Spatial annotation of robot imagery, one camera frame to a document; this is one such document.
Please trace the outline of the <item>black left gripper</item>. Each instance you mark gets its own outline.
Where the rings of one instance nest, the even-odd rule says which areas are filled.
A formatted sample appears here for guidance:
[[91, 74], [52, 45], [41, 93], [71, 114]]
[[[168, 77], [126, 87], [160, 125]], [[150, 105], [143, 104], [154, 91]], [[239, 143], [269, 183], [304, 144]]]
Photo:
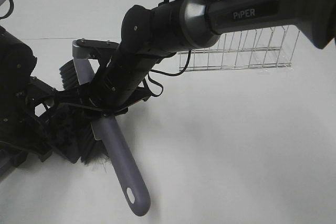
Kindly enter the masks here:
[[41, 80], [1, 82], [1, 156], [22, 163], [32, 153], [79, 159], [79, 89], [58, 91]]

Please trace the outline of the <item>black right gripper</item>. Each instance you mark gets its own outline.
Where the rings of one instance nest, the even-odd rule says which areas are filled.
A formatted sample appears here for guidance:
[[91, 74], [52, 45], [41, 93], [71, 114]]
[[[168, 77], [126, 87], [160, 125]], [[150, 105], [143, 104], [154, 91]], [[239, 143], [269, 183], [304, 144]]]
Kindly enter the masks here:
[[127, 113], [130, 106], [150, 97], [150, 89], [145, 82], [133, 89], [113, 87], [102, 92], [94, 84], [88, 80], [81, 84], [77, 77], [63, 77], [64, 90], [55, 93], [54, 110], [65, 109], [81, 116], [120, 115]]

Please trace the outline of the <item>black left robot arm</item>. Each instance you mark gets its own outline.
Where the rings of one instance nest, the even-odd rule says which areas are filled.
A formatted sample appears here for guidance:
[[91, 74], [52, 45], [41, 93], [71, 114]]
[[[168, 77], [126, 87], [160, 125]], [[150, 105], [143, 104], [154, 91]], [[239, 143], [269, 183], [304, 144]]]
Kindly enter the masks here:
[[24, 42], [1, 28], [1, 153], [21, 164], [29, 153], [45, 161], [57, 153], [80, 158], [74, 116], [66, 95], [33, 77], [37, 58]]

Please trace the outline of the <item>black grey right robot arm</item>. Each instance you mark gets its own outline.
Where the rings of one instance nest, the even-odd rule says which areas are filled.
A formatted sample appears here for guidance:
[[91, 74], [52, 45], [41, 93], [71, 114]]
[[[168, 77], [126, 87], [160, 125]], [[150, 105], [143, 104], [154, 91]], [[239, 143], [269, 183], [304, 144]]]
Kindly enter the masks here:
[[94, 58], [93, 79], [75, 62], [63, 65], [64, 90], [56, 105], [69, 105], [113, 114], [153, 95], [149, 73], [163, 59], [181, 51], [208, 48], [224, 33], [294, 25], [322, 49], [335, 36], [335, 0], [163, 0], [153, 9], [134, 5], [121, 25], [121, 41], [78, 42], [76, 60]]

